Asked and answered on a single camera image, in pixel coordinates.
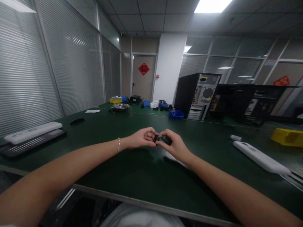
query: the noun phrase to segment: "workbench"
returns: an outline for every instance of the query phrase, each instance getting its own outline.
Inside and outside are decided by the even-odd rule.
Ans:
[[[188,149],[210,164],[231,174],[303,219],[303,193],[281,176],[269,173],[237,150],[230,134],[242,137],[292,171],[302,169],[302,148],[282,146],[270,137],[276,128],[289,126],[266,122],[262,127],[224,121],[175,120],[168,111],[133,105],[127,112],[110,112],[111,104],[81,111],[56,120],[67,135],[42,145],[19,158],[0,157],[0,170],[25,175],[75,149],[126,137],[152,126],[178,133]],[[84,122],[69,122],[83,117]],[[215,224],[238,225],[238,220],[194,173],[168,158],[162,149],[141,147],[125,150],[101,164],[73,188],[158,211]]]

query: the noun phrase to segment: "bracelet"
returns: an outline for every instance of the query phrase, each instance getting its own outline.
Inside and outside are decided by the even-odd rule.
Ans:
[[[119,153],[119,149],[120,149],[120,138],[118,138],[118,140],[119,140],[119,145],[118,145],[117,154]]]

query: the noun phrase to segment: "red diamond sign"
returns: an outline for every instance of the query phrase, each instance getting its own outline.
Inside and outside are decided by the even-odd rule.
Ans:
[[[142,73],[142,75],[144,76],[148,71],[149,71],[149,67],[147,67],[147,65],[145,63],[143,63],[140,67],[139,67],[139,71],[140,73]]]
[[[288,76],[283,76],[282,78],[276,80],[274,82],[274,85],[276,85],[276,86],[288,86],[288,85],[290,85],[290,80],[289,80]]]

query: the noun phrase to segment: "yellow plastic bin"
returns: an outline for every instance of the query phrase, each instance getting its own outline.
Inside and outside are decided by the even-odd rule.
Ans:
[[[303,147],[303,131],[277,128],[271,139],[281,145]]]
[[[122,98],[118,98],[118,97],[112,97],[110,99],[110,103],[116,104],[116,103],[121,103],[122,102]]]

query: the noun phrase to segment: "computer case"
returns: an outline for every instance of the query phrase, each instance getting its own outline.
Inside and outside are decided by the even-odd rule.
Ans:
[[[204,120],[221,74],[195,73],[180,77],[175,97],[175,109],[186,119]]]
[[[286,86],[220,84],[211,103],[209,116],[232,119],[250,125],[262,125],[270,115]]]

